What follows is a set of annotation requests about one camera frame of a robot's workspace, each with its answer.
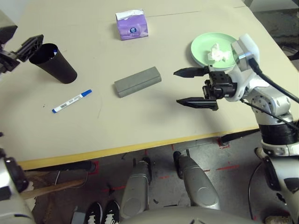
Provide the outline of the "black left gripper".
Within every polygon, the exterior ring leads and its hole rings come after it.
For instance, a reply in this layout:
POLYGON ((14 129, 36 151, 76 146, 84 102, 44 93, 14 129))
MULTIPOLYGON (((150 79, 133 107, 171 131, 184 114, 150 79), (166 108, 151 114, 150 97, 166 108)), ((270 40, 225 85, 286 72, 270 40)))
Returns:
POLYGON ((20 62, 30 59, 42 46, 44 35, 36 35, 28 38, 21 47, 14 52, 8 52, 3 49, 0 50, 0 72, 6 73, 7 71, 13 71, 20 62))

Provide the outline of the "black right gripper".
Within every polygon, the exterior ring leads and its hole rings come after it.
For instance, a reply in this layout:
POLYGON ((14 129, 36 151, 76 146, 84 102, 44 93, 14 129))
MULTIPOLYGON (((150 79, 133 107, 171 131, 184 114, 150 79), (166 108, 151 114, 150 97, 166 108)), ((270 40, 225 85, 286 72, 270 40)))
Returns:
POLYGON ((202 87, 204 98, 183 98, 176 100, 176 102, 195 109, 216 111, 219 109, 216 102, 217 99, 230 98, 235 95, 237 83, 233 82, 231 77, 224 71, 209 71, 208 67, 190 67, 179 69, 173 73, 173 75, 183 78, 202 77, 205 74, 209 75, 209 79, 205 81, 205 85, 202 87))

